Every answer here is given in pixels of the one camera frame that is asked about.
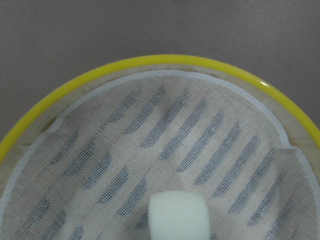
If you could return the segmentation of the white steamed bun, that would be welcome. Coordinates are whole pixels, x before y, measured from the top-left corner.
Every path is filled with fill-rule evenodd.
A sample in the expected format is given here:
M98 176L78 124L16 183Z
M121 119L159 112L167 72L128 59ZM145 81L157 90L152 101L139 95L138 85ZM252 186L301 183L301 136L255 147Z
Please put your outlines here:
M208 240L209 209L198 193L160 192L150 197L148 227L152 240Z

